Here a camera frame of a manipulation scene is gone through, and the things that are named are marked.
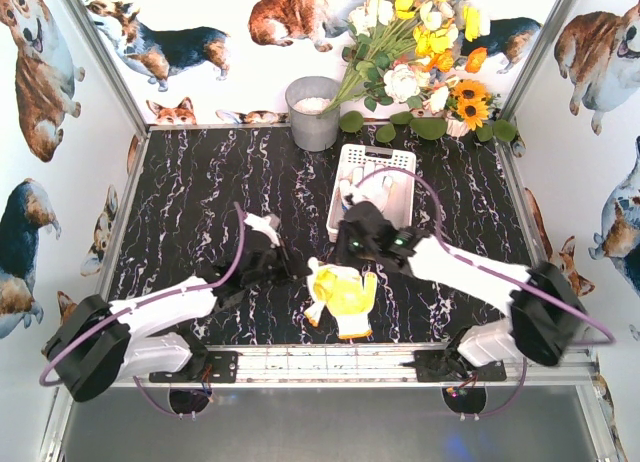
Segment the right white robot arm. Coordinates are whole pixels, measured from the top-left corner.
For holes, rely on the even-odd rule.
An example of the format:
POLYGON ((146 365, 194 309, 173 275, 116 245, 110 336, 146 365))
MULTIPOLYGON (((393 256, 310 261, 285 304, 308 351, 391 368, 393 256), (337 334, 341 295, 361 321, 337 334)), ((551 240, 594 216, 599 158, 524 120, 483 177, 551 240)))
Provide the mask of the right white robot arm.
POLYGON ((338 224, 336 259, 362 260, 386 271, 443 284, 502 313, 502 319, 471 326, 455 336, 454 352, 467 366, 527 358, 558 365, 586 311, 559 269, 491 260, 441 242, 413 227, 395 227, 370 202, 352 206, 338 224))

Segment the orange palm white glove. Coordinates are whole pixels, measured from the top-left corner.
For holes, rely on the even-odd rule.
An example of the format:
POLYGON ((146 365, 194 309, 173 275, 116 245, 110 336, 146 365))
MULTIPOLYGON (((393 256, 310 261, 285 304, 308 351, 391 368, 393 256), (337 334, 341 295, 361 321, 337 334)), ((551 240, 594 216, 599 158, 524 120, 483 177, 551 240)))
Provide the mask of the orange palm white glove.
POLYGON ((307 266, 311 273, 306 285, 312 304, 304 315, 311 325, 317 327, 327 309, 337 323, 339 339, 370 336, 369 314, 376 298, 377 275, 362 275, 355 268, 322 263, 315 257, 308 259, 307 266))

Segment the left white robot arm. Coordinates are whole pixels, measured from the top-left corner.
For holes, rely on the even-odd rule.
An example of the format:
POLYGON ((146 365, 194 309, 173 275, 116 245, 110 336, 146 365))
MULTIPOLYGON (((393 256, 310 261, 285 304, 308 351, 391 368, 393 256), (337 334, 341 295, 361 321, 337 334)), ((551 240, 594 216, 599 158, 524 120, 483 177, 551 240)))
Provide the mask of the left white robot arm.
POLYGON ((289 285, 310 273, 278 233, 250 229, 234 255, 199 265, 173 286, 124 300, 86 297, 45 345, 40 383, 61 384, 75 401, 86 402, 123 379, 195 381, 213 357, 179 324, 227 311, 254 289, 289 285))

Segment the plain white knit glove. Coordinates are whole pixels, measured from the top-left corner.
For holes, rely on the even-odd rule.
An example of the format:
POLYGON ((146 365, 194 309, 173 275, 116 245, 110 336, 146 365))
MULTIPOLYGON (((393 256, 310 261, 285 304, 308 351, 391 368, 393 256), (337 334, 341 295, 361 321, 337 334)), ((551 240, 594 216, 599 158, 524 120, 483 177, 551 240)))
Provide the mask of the plain white knit glove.
POLYGON ((377 170, 381 170, 382 165, 376 165, 373 162, 367 162, 364 166, 355 167, 352 172, 339 181, 338 191, 342 209, 347 211, 341 201, 341 192, 349 186, 355 186, 367 190, 373 199, 372 203, 380 212, 383 212, 387 206, 391 188, 393 187, 393 178, 386 173, 379 173, 368 178, 364 183, 362 180, 377 170))

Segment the white perforated storage basket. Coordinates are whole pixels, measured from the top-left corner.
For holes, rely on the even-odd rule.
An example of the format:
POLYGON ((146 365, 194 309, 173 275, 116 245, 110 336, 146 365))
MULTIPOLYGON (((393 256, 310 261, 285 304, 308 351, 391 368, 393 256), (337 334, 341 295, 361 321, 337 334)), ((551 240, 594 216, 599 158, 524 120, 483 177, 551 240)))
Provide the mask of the white perforated storage basket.
POLYGON ((329 205, 326 229, 329 241, 336 242, 339 222, 348 209, 343 190, 372 202, 396 228, 412 224, 416 156, 404 150, 346 144, 342 147, 329 205))

